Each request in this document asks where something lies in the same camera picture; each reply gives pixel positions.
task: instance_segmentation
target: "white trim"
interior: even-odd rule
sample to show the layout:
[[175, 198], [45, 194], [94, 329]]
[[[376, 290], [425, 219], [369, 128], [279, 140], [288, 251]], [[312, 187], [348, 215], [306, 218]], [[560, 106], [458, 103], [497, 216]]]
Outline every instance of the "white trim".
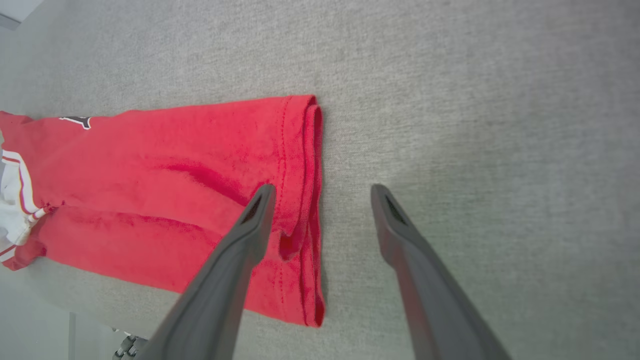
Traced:
[[44, 211], [44, 209], [39, 209], [35, 213], [29, 215], [27, 220], [29, 220], [29, 222], [36, 222], [36, 221], [38, 221], [38, 219], [43, 217], [45, 214], [46, 214], [46, 211]]
[[5, 261], [11, 259], [15, 255], [15, 249], [16, 247], [0, 255], [0, 263], [4, 263]]
[[31, 214], [36, 213], [40, 209], [33, 203], [33, 189], [31, 187], [31, 176], [29, 175], [29, 170], [27, 169], [27, 165], [24, 163], [22, 156], [15, 151], [2, 151], [2, 156], [6, 158], [10, 158], [13, 160], [17, 160], [20, 163], [20, 178], [22, 179], [22, 201], [24, 204], [24, 208], [30, 212]]

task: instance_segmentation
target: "gray carpet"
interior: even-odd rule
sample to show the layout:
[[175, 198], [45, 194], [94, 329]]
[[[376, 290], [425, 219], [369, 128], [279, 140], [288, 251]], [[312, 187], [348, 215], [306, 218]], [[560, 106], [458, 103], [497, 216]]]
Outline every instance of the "gray carpet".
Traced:
[[[374, 182], [514, 358], [640, 357], [637, 0], [45, 0], [1, 35], [0, 64], [0, 108], [32, 117], [318, 96], [326, 320], [247, 312], [238, 359], [412, 357]], [[175, 300], [48, 260], [23, 271], [140, 335]]]

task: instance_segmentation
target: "folded shirt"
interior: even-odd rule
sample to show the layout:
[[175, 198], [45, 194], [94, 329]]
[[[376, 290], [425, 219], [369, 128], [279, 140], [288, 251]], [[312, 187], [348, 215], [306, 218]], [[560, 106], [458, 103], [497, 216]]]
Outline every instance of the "folded shirt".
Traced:
[[38, 121], [0, 112], [0, 129], [4, 266], [47, 256], [182, 292], [270, 183], [271, 236], [244, 306], [322, 324], [322, 115], [314, 96]]

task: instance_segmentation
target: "logo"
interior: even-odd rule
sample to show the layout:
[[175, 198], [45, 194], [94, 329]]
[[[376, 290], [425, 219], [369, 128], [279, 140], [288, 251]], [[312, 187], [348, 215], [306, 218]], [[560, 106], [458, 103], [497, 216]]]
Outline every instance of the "logo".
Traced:
[[82, 116], [66, 116], [59, 118], [60, 120], [67, 120], [71, 122], [75, 122], [76, 124], [82, 125], [83, 129], [89, 130], [91, 129], [91, 124], [89, 124], [89, 120], [91, 117], [82, 117]]

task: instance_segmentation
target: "white fabric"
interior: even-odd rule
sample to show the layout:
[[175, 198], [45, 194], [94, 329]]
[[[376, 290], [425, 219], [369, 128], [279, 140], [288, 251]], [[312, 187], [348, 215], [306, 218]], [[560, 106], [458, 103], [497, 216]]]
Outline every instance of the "white fabric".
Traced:
[[[38, 209], [33, 204], [31, 178], [26, 171], [24, 162], [12, 161], [20, 155], [15, 156], [14, 154], [17, 153], [14, 152], [7, 156], [7, 153], [8, 151], [3, 151], [4, 169], [2, 169], [2, 181], [0, 182], [0, 252], [12, 245], [26, 243], [29, 231], [37, 223], [38, 218], [44, 214], [42, 209]], [[25, 213], [22, 210], [21, 197], [23, 197], [24, 207], [29, 211], [33, 210], [33, 213]], [[13, 256], [12, 251], [1, 255], [0, 262], [5, 261], [9, 254], [9, 258]]]

